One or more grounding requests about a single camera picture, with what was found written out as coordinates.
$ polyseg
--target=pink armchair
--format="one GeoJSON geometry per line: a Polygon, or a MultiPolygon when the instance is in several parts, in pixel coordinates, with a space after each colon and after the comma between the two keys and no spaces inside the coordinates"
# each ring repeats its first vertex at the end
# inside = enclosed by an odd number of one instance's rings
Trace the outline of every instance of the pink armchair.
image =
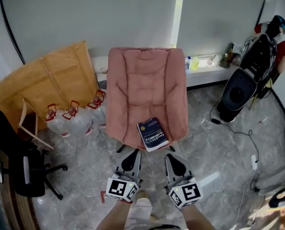
{"type": "Polygon", "coordinates": [[[113,48],[108,55],[107,134],[145,150],[137,124],[156,117],[171,146],[188,133],[185,57],[178,48],[113,48]]]}

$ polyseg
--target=black office chair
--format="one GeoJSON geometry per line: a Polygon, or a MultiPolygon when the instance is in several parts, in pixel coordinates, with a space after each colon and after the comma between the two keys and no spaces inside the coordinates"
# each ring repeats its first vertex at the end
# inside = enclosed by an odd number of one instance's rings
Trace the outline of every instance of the black office chair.
{"type": "Polygon", "coordinates": [[[47,169],[50,164],[44,164],[47,150],[37,150],[31,141],[21,140],[4,113],[0,110],[0,149],[9,157],[9,169],[2,168],[2,175],[8,173],[13,182],[15,192],[25,197],[40,197],[45,194],[45,184],[59,200],[63,196],[58,194],[46,175],[56,170],[68,170],[66,164],[47,169]]]}

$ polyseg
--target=bottle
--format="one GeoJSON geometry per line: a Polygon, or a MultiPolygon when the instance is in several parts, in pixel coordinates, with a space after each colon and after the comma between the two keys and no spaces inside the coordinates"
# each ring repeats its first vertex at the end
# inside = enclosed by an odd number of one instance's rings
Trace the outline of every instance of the bottle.
{"type": "Polygon", "coordinates": [[[190,58],[190,56],[187,56],[185,58],[185,70],[189,70],[190,69],[190,64],[191,64],[191,58],[190,58]]]}
{"type": "Polygon", "coordinates": [[[103,98],[99,96],[93,98],[93,101],[90,102],[86,108],[88,108],[91,113],[94,122],[97,123],[100,128],[106,128],[106,93],[104,91],[97,91],[102,93],[103,98]]]}
{"type": "Polygon", "coordinates": [[[67,120],[70,129],[75,133],[88,136],[95,130],[92,116],[85,108],[79,107],[78,102],[72,101],[68,112],[62,116],[67,120]]]}
{"type": "Polygon", "coordinates": [[[48,128],[62,137],[68,137],[71,129],[66,120],[62,117],[64,111],[56,110],[55,104],[48,105],[47,108],[46,123],[48,128]]]}
{"type": "Polygon", "coordinates": [[[190,69],[193,71],[198,70],[198,66],[199,66],[199,57],[195,56],[191,60],[190,69]]]}

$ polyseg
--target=blue book cover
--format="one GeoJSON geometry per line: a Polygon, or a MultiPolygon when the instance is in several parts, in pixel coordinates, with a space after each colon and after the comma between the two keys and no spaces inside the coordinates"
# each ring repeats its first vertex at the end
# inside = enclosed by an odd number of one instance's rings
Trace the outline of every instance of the blue book cover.
{"type": "Polygon", "coordinates": [[[147,151],[156,150],[169,143],[156,117],[138,123],[137,127],[147,151]]]}

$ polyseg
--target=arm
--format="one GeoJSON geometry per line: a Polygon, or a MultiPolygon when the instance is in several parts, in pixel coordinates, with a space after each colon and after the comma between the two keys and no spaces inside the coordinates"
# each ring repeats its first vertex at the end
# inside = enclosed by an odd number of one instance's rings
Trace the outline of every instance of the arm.
{"type": "Polygon", "coordinates": [[[183,207],[182,214],[189,230],[215,230],[209,220],[205,218],[195,205],[183,207]]]}
{"type": "Polygon", "coordinates": [[[277,66],[277,71],[281,74],[285,70],[285,56],[282,57],[280,60],[278,66],[277,66]]]}
{"type": "Polygon", "coordinates": [[[131,204],[118,201],[108,215],[101,221],[97,230],[123,230],[131,204]]]}

